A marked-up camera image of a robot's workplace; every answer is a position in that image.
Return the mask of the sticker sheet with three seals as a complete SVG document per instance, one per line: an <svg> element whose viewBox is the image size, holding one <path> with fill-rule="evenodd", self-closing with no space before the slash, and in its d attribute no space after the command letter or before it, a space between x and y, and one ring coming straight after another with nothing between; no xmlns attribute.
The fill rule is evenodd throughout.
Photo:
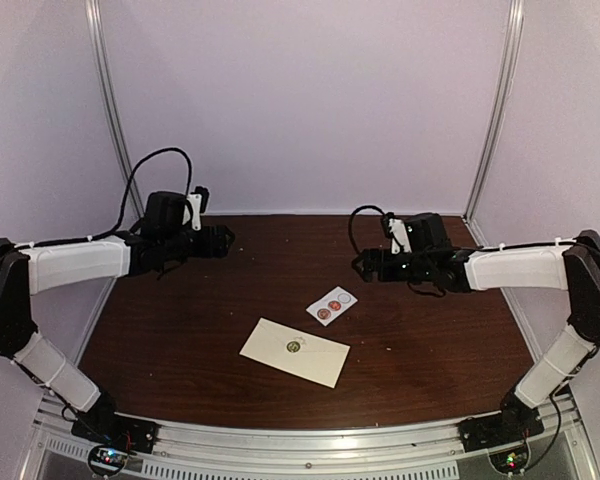
<svg viewBox="0 0 600 480"><path fill-rule="evenodd" d="M323 326L328 326L358 303L349 291L336 286L306 308L306 312Z"/></svg>

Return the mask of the cream paper envelope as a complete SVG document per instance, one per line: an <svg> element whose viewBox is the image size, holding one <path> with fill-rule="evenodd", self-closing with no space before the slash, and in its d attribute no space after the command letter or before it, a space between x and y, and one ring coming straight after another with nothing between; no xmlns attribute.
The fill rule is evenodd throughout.
<svg viewBox="0 0 600 480"><path fill-rule="evenodd" d="M290 341L301 343L290 353ZM260 318L240 350L240 355L284 373L334 388L350 351L350 346Z"/></svg>

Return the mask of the green round seal sticker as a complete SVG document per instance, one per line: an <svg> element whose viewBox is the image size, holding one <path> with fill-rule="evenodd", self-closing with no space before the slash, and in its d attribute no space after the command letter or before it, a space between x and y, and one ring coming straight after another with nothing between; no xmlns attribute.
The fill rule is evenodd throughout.
<svg viewBox="0 0 600 480"><path fill-rule="evenodd" d="M298 341L290 341L286 345L286 349L290 353L297 353L301 349L301 343Z"/></svg>

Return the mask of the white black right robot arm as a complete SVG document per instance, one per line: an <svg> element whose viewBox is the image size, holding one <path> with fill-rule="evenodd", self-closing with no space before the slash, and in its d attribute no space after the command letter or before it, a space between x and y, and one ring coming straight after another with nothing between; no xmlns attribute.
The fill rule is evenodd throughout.
<svg viewBox="0 0 600 480"><path fill-rule="evenodd" d="M351 267L365 282L401 282L418 295L434 297L502 289L567 294L565 326L506 393L493 419L499 440L515 440L537 408L600 350L600 235L584 230L566 239L460 247L437 213L402 219L382 212L380 224L389 247L353 248Z"/></svg>

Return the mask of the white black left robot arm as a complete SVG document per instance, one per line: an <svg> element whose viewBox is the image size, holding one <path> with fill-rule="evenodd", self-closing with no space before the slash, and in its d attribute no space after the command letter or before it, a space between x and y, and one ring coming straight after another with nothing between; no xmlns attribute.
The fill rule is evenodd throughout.
<svg viewBox="0 0 600 480"><path fill-rule="evenodd" d="M43 336L32 318L31 298L91 280L165 275L170 263L191 258L226 257L235 235L225 225L203 224L207 203L203 187L187 195L158 191L128 230L28 244L0 238L0 356L57 395L103 444L124 433L115 402Z"/></svg>

